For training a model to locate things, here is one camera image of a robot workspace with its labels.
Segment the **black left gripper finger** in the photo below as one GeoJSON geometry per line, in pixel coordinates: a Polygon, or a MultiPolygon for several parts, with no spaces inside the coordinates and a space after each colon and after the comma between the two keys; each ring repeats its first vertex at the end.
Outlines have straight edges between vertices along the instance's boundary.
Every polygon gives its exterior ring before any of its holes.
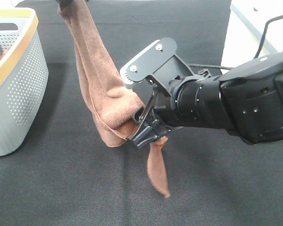
{"type": "Polygon", "coordinates": [[[60,8],[65,8],[69,6],[73,2],[73,0],[56,0],[56,2],[59,4],[60,8]]]}

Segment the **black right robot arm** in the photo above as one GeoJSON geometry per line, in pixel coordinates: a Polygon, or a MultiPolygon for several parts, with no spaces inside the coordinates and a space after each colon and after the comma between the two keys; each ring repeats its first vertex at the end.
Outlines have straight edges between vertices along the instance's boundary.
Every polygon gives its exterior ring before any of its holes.
{"type": "Polygon", "coordinates": [[[182,127],[224,129],[250,145],[283,140],[283,51],[209,78],[174,56],[144,79],[154,87],[134,115],[138,148],[182,127]]]}

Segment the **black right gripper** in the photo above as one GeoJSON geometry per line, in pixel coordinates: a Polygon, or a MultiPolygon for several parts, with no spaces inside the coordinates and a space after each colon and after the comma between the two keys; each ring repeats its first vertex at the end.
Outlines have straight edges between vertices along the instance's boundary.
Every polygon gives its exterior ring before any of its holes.
{"type": "Polygon", "coordinates": [[[177,92],[177,86],[172,87],[170,93],[159,86],[153,87],[148,103],[133,117],[138,128],[129,140],[136,148],[140,149],[168,133],[183,128],[178,116],[177,92]]]}

